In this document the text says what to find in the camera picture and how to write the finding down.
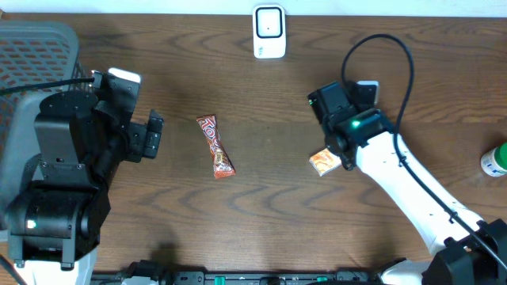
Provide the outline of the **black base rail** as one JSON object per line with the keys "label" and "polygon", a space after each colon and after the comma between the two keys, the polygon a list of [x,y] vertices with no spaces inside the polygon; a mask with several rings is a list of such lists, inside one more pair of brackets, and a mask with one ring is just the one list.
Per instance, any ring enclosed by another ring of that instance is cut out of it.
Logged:
{"label": "black base rail", "polygon": [[91,285],[303,285],[381,284],[376,272],[342,268],[335,272],[210,272],[205,268],[164,266],[154,261],[131,263],[119,272],[94,272]]}

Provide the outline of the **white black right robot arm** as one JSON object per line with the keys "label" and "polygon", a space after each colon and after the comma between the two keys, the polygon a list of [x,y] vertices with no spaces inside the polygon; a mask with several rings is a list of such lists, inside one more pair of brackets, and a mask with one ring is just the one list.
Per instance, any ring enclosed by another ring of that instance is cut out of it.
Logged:
{"label": "white black right robot arm", "polygon": [[372,178],[410,220],[432,261],[397,260],[382,268],[384,284],[504,284],[506,224],[484,221],[451,195],[412,155],[383,112],[377,82],[352,94],[337,82],[307,97],[327,149],[347,170]]}

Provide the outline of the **orange white tissue pack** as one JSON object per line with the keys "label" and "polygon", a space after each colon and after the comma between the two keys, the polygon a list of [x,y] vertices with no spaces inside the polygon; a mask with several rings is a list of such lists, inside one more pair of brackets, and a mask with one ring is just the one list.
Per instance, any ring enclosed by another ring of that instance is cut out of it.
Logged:
{"label": "orange white tissue pack", "polygon": [[327,148],[312,155],[309,162],[320,177],[341,166],[341,159]]}

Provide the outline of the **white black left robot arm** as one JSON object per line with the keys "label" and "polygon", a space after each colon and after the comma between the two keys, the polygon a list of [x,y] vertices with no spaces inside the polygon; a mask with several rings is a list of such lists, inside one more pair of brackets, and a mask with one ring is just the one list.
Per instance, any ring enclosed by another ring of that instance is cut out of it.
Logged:
{"label": "white black left robot arm", "polygon": [[138,74],[112,68],[77,83],[55,82],[21,114],[5,159],[1,265],[19,284],[90,283],[118,166],[158,153],[163,118],[132,121]]}

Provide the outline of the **green lid jar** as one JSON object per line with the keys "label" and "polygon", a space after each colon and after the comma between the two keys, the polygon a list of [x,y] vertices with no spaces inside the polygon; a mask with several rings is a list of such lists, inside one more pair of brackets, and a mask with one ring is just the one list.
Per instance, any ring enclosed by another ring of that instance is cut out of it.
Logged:
{"label": "green lid jar", "polygon": [[484,153],[480,165],[482,170],[491,177],[502,177],[507,173],[506,165],[507,143]]}

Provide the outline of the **white barcode scanner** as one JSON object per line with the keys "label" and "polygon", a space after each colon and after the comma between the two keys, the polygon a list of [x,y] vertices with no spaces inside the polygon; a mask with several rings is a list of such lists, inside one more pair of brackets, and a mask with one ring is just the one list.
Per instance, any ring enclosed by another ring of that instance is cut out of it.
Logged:
{"label": "white barcode scanner", "polygon": [[257,59],[284,57],[287,46],[284,8],[280,5],[258,5],[253,8],[253,54]]}

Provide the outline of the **orange candy bar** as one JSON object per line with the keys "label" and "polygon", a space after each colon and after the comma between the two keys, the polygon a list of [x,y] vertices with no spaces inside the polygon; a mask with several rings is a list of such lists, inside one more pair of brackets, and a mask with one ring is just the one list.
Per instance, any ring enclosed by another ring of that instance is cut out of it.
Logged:
{"label": "orange candy bar", "polygon": [[236,174],[235,168],[221,142],[216,116],[201,116],[197,117],[196,121],[209,145],[215,179],[234,176]]}

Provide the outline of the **dark grey plastic basket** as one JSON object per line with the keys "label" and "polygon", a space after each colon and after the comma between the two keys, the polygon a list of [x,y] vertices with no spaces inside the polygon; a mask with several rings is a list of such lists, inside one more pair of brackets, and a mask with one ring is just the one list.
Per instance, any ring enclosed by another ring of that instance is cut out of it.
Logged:
{"label": "dark grey plastic basket", "polygon": [[[79,42],[68,25],[51,21],[1,22],[1,89],[84,78]],[[41,180],[41,154],[34,122],[40,102],[83,84],[21,91],[1,96],[1,232],[5,212],[31,180]]]}

